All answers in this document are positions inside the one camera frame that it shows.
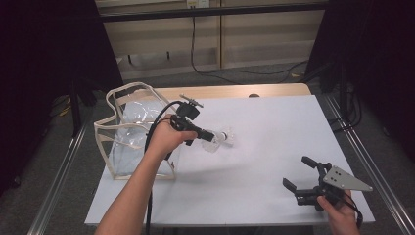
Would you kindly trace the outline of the aluminium rail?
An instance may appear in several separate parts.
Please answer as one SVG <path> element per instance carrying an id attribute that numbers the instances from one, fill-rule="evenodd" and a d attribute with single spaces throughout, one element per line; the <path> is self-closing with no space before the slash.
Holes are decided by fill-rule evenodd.
<path id="1" fill-rule="evenodd" d="M 41 204 L 40 209 L 36 214 L 35 219 L 31 223 L 27 235 L 44 235 L 56 204 L 59 201 L 75 155 L 77 154 L 80 144 L 83 140 L 85 129 L 86 126 L 83 125 L 71 138 L 69 147 L 66 151 L 66 154 L 64 155 L 59 170 L 57 171 L 55 178 L 48 189 L 48 192 Z"/>
<path id="2" fill-rule="evenodd" d="M 366 169 L 376 190 L 392 214 L 393 220 L 396 222 L 402 234 L 415 235 L 415 223 L 412 221 L 410 214 L 404 208 L 385 177 L 379 171 L 355 130 L 352 127 L 348 127 L 346 122 L 342 119 L 339 120 L 339 123 L 343 134 L 346 136 L 355 154 Z"/>

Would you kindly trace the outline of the person's left hand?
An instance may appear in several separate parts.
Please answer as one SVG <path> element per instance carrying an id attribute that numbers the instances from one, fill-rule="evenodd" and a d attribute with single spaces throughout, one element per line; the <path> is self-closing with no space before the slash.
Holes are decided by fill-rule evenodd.
<path id="1" fill-rule="evenodd" d="M 166 115 L 156 126 L 145 156 L 162 161 L 179 145 L 197 137 L 195 131 L 178 131 L 170 124 L 170 115 Z"/>

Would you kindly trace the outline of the light wooden shelving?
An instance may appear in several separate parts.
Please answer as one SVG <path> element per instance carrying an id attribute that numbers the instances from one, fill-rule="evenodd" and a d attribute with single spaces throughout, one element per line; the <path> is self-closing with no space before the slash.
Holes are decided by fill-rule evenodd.
<path id="1" fill-rule="evenodd" d="M 324 0 L 209 0 L 209 8 Z M 186 0 L 96 0 L 99 14 L 189 9 Z M 306 60 L 323 11 L 104 23 L 125 80 Z"/>

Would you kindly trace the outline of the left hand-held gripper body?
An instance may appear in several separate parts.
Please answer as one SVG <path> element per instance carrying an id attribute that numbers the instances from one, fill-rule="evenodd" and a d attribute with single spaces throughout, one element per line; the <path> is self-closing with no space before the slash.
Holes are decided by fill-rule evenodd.
<path id="1" fill-rule="evenodd" d="M 170 117 L 170 125 L 178 131 L 195 131 L 198 134 L 202 133 L 202 130 L 194 125 L 190 120 L 194 120 L 200 112 L 197 106 L 203 107 L 193 98 L 189 98 L 184 94 L 180 94 L 180 97 L 185 99 L 176 110 L 176 114 Z"/>

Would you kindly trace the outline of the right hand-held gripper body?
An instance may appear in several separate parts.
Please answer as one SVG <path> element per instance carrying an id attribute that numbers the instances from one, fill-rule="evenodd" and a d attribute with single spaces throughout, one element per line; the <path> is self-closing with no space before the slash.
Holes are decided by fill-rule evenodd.
<path id="1" fill-rule="evenodd" d="M 318 204 L 317 197 L 325 196 L 331 205 L 344 198 L 345 190 L 356 190 L 362 192 L 370 192 L 373 187 L 364 183 L 360 179 L 352 176 L 348 172 L 330 163 L 321 163 L 321 167 L 317 168 L 319 177 L 318 185 L 312 189 L 298 189 L 294 193 L 299 206 L 314 206 L 319 212 L 323 208 Z"/>

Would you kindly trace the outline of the person's right hand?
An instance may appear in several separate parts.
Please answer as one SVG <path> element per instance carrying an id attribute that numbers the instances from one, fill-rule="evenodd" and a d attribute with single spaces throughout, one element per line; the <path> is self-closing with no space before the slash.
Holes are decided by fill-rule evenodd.
<path id="1" fill-rule="evenodd" d="M 358 230 L 355 220 L 355 211 L 347 205 L 331 205 L 324 196 L 319 196 L 317 202 L 328 214 L 331 231 Z"/>

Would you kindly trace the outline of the white table cover sheet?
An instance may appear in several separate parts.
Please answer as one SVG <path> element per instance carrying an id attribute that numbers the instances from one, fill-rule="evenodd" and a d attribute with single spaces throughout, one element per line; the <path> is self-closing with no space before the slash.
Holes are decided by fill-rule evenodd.
<path id="1" fill-rule="evenodd" d="M 152 224 L 160 227 L 316 225 L 327 216 L 300 206 L 282 182 L 317 185 L 308 156 L 350 166 L 313 95 L 204 99 L 195 124 L 231 127 L 235 140 L 215 153 L 199 141 L 181 146 L 173 180 L 153 187 Z"/>

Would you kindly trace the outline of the white shuttlecock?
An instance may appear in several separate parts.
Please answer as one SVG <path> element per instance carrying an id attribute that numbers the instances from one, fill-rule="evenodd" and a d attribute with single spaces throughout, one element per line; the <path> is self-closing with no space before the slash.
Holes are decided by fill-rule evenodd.
<path id="1" fill-rule="evenodd" d="M 220 147 L 232 147 L 234 145 L 234 133 L 231 127 L 225 127 L 217 131 L 211 131 L 211 141 L 203 140 L 202 147 L 205 151 L 215 153 Z"/>

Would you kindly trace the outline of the white wall socket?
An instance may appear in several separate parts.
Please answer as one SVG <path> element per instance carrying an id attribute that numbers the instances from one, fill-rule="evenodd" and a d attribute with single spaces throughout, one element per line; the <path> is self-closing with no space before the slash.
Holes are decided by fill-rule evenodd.
<path id="1" fill-rule="evenodd" d="M 187 7 L 192 8 L 208 8 L 210 6 L 209 0 L 186 0 Z"/>

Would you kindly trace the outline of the black curtain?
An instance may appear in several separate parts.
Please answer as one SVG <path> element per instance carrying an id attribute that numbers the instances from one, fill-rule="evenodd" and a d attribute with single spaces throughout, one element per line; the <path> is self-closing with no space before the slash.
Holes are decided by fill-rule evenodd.
<path id="1" fill-rule="evenodd" d="M 344 74 L 415 162 L 415 0 L 327 0 L 305 74 Z"/>
<path id="2" fill-rule="evenodd" d="M 40 141 L 53 101 L 87 106 L 123 84 L 95 0 L 0 0 L 0 196 Z"/>

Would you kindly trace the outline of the black horizontal bar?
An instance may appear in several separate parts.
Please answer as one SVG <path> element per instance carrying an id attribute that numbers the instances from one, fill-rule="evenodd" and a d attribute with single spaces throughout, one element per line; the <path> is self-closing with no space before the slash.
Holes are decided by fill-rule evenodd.
<path id="1" fill-rule="evenodd" d="M 325 1 L 325 2 L 310 2 L 310 3 L 276 4 L 276 5 L 215 7 L 215 8 L 203 8 L 203 9 L 202 8 L 178 9 L 178 10 L 162 10 L 162 11 L 154 11 L 154 12 L 101 14 L 99 17 L 99 20 L 103 23 L 112 23 L 112 22 L 164 20 L 164 19 L 195 18 L 195 17 L 231 16 L 231 15 L 245 15 L 245 14 L 318 11 L 318 10 L 325 10 L 329 6 L 330 6 L 330 3 L 328 1 Z"/>

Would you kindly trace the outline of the clear plastic bag beige trim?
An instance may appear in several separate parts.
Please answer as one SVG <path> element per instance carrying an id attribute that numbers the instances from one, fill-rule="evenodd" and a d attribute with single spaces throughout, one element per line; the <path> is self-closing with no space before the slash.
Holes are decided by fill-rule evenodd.
<path id="1" fill-rule="evenodd" d="M 114 180 L 128 179 L 144 156 L 147 134 L 168 101 L 153 87 L 132 82 L 106 94 L 109 117 L 94 122 L 95 139 Z"/>

